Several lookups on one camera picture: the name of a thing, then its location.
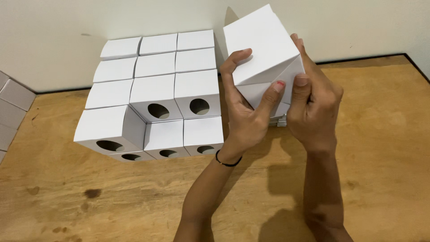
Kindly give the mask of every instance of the fingernail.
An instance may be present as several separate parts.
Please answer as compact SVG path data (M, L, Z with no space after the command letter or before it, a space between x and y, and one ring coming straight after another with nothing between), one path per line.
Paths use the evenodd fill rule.
M273 89L275 89L277 93L280 93L282 89L284 89L284 86L285 83L283 81L277 81L276 84L273 86Z
M306 86L306 84L307 84L307 78L305 78L305 77L297 77L296 81L294 82L294 84L296 84L299 87Z

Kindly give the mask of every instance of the person's left hand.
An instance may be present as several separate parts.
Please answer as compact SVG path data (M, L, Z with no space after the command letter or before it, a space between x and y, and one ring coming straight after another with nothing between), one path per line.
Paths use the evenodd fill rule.
M266 135L270 113L279 103L285 89L283 81L275 81L264 93L256 110L248 104L234 86L232 73L237 63L248 58L251 53L252 49L235 51L220 68L230 120L230 134L224 146L232 145L242 153L258 144Z

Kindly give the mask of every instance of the person's right hand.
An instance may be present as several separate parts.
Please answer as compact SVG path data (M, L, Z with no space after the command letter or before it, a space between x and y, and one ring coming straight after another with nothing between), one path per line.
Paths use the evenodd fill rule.
M307 152L332 152L337 143L335 126L344 91L309 58L297 34L292 34L291 39L300 51L306 74L294 79L288 127Z

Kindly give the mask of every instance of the wood grain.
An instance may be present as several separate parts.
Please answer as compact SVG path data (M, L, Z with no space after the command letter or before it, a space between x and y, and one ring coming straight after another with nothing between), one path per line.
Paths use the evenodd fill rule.
M345 89L337 160L351 236L430 241L430 86L403 56L321 67ZM27 113L0 165L1 242L172 241L212 156L121 163L73 143L88 92L40 95ZM223 192L215 241L313 241L304 168L288 128L269 128Z

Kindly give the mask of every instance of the black string bracelet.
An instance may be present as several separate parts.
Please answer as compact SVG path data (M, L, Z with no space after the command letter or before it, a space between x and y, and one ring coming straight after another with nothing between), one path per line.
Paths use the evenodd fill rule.
M219 152L220 150L218 150L217 152L216 152L216 154L215 154L215 159L216 159L216 161L218 161L220 164L223 164L223 165L225 165L225 166L227 166L227 167L233 167L233 166L237 166L237 164L239 164L239 162L240 162L240 160L242 159L242 156L240 157L240 159L236 162L236 163L234 163L234 164L224 164L224 163L222 163L221 161L219 161L218 160L218 152Z

